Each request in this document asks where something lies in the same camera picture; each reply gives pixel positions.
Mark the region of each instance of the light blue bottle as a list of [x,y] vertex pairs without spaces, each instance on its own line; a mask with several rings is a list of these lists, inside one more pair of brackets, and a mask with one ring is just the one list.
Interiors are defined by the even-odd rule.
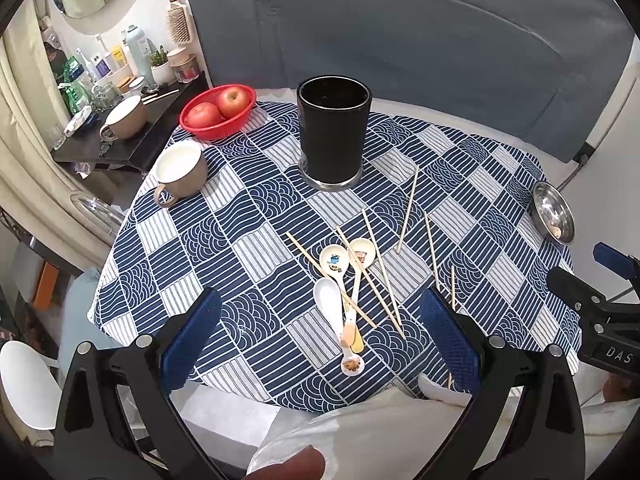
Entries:
[[151,72],[151,60],[149,59],[153,52],[153,45],[146,38],[145,31],[135,25],[129,25],[126,39],[127,46],[140,75],[146,79],[149,85],[154,85],[156,82]]

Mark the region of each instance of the person's hand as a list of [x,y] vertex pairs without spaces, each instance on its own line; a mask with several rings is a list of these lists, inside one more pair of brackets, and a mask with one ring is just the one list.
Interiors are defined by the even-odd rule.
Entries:
[[258,469],[244,480],[320,480],[324,474],[324,457],[313,446],[305,447],[282,464]]

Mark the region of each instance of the metal bolt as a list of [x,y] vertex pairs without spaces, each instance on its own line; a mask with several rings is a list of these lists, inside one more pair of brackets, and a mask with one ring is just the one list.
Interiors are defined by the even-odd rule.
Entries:
[[149,334],[143,334],[136,339],[136,346],[139,348],[148,347],[154,339]]
[[558,345],[549,345],[549,353],[553,357],[560,357],[562,355],[562,349]]
[[80,355],[86,354],[89,350],[91,350],[91,343],[89,343],[88,341],[85,341],[78,345],[78,353]]
[[489,338],[489,344],[494,348],[504,348],[504,345],[506,345],[504,339],[502,339],[499,335],[492,335]]

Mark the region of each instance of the gray backdrop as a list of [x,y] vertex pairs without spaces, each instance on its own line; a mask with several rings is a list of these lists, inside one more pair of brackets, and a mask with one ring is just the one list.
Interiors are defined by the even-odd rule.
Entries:
[[215,84],[295,88],[325,73],[568,161],[628,59],[613,0],[190,0]]

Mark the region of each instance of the metal bowl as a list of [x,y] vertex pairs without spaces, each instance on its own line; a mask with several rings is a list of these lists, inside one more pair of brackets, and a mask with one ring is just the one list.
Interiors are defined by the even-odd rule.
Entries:
[[538,232],[567,245],[574,240],[574,216],[560,192],[548,182],[533,186],[531,216]]

